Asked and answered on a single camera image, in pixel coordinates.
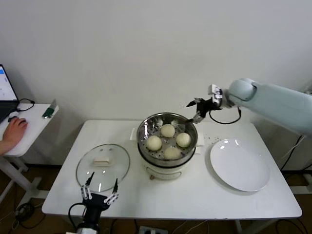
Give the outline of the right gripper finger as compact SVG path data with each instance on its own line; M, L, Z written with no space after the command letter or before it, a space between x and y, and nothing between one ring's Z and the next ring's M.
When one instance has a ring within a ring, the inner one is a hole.
M197 113L193 116L193 118L185 121L186 123L200 123L206 117L205 112L197 111Z
M203 98L195 98L194 100L189 102L186 107L191 107L191 106L194 106L194 105L198 105L202 101L203 101Z

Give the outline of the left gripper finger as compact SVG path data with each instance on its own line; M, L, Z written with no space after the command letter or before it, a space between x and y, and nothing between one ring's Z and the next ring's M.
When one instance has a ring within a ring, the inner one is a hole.
M83 200L92 200L92 194L90 192L90 184L95 172L92 172L91 176L87 179L84 185L81 187L81 195Z
M104 204L112 204L118 199L118 179L116 179L112 194L104 199Z

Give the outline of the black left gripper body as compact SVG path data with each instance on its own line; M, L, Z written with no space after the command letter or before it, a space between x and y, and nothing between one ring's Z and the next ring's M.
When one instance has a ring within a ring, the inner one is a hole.
M91 194L92 199L84 199L82 204L86 208L84 221L99 221L101 213L109 209L110 205L105 203L106 196Z

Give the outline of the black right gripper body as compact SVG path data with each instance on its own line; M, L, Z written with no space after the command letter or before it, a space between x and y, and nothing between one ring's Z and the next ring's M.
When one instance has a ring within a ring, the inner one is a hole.
M196 112L199 113L200 117L205 117L210 111L221 110L220 106L213 102L213 99L208 100L200 99L196 105Z

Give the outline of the person's bare hand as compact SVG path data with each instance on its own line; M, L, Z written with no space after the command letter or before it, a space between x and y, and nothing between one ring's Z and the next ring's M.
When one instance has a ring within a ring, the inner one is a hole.
M2 141L14 148L23 138L28 122L24 118L13 118L3 133Z

